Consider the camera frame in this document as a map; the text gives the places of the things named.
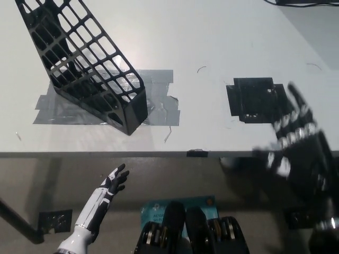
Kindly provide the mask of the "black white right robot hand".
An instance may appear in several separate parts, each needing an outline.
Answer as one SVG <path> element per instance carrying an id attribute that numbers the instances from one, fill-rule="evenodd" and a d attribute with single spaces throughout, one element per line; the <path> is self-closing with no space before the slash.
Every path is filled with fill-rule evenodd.
<path id="1" fill-rule="evenodd" d="M 293 82 L 288 91 L 296 103 L 288 103 L 289 112 L 279 113 L 272 123 L 275 147 L 255 148 L 253 154 L 269 173 L 284 178 L 314 212 L 317 230 L 338 230 L 338 166 L 302 93 Z"/>

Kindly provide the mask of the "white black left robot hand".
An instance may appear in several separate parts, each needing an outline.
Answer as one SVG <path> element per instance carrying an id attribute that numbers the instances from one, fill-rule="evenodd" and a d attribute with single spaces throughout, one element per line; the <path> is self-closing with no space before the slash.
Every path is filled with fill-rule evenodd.
<path id="1" fill-rule="evenodd" d="M 82 209 L 76 226 L 85 228 L 91 233 L 91 243 L 93 243 L 100 230 L 100 225 L 109 210 L 109 206 L 116 194 L 124 190 L 129 171 L 124 171 L 125 164 L 121 164 L 114 169 L 94 190 L 84 208 Z"/>

